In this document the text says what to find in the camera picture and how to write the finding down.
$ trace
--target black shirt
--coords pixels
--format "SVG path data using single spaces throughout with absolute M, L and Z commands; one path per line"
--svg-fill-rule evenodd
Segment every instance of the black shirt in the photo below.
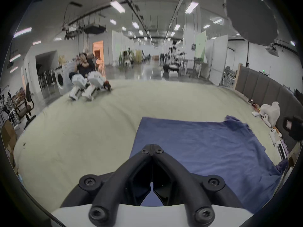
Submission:
M 82 66 L 81 63 L 79 63 L 79 64 L 77 65 L 77 69 L 78 69 L 79 73 L 80 73 L 83 77 L 85 77 L 85 74 L 88 74 L 89 72 L 95 70 L 95 65 L 94 65 L 92 59 L 87 59 L 87 62 L 88 62 L 88 64 L 89 64 L 88 67 Z

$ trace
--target white leg brace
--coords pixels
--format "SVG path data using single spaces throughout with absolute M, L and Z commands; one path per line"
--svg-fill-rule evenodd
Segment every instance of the white leg brace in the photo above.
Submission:
M 101 76 L 101 73 L 98 71 L 91 71 L 87 76 L 87 80 L 89 81 L 90 86 L 84 91 L 84 93 L 82 93 L 82 96 L 89 100 L 94 100 L 93 93 L 97 89 L 103 88 L 106 78 Z
M 69 97 L 73 100 L 78 100 L 82 91 L 86 89 L 87 79 L 81 74 L 76 74 L 71 78 L 71 82 L 74 84 L 73 89 L 69 93 Z

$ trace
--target shiny floor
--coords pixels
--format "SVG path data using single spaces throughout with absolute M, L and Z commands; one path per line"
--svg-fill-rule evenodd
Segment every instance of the shiny floor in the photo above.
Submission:
M 127 80 L 167 80 L 167 81 L 181 81 L 191 83 L 210 84 L 209 81 L 205 81 L 203 78 L 190 78 L 189 75 L 178 77 L 177 74 L 169 74 L 163 71 L 162 66 L 159 65 L 159 61 L 148 61 L 143 64 L 136 64 L 132 68 L 113 67 L 106 66 L 101 70 L 102 76 L 107 80 L 113 79 L 127 79 Z M 35 104 L 32 115 L 38 115 L 42 110 L 48 107 L 52 102 L 60 97 L 57 84 L 43 88 L 41 92 L 32 95 L 32 100 Z M 16 133 L 18 136 L 24 131 L 26 124 L 24 118 L 22 122 L 17 126 Z

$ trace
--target office chair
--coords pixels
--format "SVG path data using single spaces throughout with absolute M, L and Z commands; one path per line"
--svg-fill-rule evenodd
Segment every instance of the office chair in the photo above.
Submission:
M 32 102 L 33 107 L 28 105 L 27 102 Z M 24 127 L 24 129 L 26 129 L 26 127 L 29 125 L 29 123 L 32 122 L 34 118 L 36 118 L 36 115 L 32 116 L 31 118 L 29 117 L 29 116 L 32 115 L 31 111 L 35 107 L 35 104 L 34 104 L 34 102 L 32 100 L 32 97 L 31 97 L 31 92 L 29 90 L 29 83 L 26 84 L 24 103 L 25 103 L 25 107 L 23 109 L 21 109 L 19 112 L 16 110 L 16 113 L 17 113 L 17 115 L 19 116 L 20 119 L 23 118 L 24 116 L 26 117 L 27 122 L 26 122 L 25 127 Z

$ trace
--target blue towel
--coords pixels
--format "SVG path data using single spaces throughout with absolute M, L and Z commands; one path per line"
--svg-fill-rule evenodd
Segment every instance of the blue towel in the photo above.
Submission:
M 273 196 L 281 173 L 247 124 L 232 116 L 224 122 L 186 122 L 143 117 L 131 155 L 158 144 L 189 172 L 221 176 L 244 208 L 256 213 Z M 151 192 L 141 206 L 162 206 Z

